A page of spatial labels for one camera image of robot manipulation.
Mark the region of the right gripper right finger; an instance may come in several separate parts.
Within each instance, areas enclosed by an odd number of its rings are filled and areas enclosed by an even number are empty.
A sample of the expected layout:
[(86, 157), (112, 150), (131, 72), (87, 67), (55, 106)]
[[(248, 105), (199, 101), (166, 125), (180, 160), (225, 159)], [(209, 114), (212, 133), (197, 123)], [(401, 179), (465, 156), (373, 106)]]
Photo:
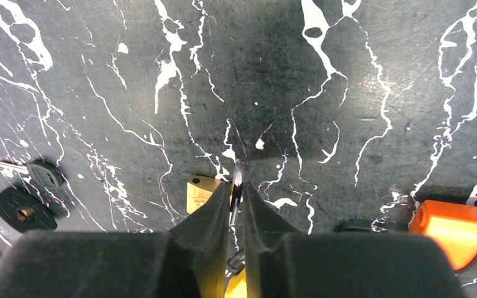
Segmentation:
[(308, 235), (242, 191), (249, 297), (464, 297), (437, 244), (408, 233)]

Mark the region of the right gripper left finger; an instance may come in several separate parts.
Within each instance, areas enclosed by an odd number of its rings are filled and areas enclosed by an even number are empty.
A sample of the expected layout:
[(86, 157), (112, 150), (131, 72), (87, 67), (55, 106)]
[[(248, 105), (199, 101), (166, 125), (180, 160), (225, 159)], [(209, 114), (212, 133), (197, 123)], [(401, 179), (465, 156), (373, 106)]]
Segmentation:
[(223, 297), (230, 186), (167, 232), (28, 232), (0, 262), (0, 297)]

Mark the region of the small brass padlock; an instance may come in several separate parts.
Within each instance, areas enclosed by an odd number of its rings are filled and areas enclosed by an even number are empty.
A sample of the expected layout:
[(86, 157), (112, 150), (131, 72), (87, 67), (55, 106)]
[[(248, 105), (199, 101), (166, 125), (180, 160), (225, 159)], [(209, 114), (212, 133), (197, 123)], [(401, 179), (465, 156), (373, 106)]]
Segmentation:
[[(235, 226), (240, 212), (242, 191), (245, 176), (245, 163), (243, 160), (235, 161), (232, 182), (230, 184), (230, 217), (229, 225)], [(213, 192), (223, 182), (220, 179), (193, 175), (187, 182), (186, 211), (192, 214), (202, 207), (212, 196)]]

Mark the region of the black-headed padlock key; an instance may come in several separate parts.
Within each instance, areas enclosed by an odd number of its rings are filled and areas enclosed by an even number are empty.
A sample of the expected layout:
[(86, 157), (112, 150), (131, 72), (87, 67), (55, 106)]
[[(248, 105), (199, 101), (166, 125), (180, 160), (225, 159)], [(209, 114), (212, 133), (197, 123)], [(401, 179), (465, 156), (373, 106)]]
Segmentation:
[(43, 187), (61, 188), (64, 183), (63, 177), (56, 167), (42, 160), (34, 160), (26, 165), (0, 161), (0, 166), (4, 169), (11, 169), (18, 173), (27, 174), (35, 183)]

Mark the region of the black padlock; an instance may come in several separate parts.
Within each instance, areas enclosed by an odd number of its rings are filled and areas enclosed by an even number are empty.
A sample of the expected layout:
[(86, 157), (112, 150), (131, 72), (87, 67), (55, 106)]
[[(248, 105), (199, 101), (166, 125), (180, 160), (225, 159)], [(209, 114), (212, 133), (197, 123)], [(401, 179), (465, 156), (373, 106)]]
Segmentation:
[(54, 213), (34, 196), (13, 187), (0, 192), (0, 256), (23, 234), (57, 227)]

